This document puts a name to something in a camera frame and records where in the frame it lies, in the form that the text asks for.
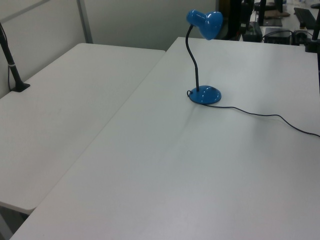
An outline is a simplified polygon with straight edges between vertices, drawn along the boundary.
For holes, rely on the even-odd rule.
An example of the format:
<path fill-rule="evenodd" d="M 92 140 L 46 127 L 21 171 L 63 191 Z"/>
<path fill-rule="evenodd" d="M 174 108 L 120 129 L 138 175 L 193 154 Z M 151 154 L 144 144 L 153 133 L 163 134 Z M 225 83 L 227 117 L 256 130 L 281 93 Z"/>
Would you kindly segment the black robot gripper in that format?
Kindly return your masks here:
<path fill-rule="evenodd" d="M 227 40 L 237 41 L 240 27 L 240 34 L 243 35 L 248 30 L 248 22 L 251 16 L 250 0 L 229 0 L 228 32 Z"/>

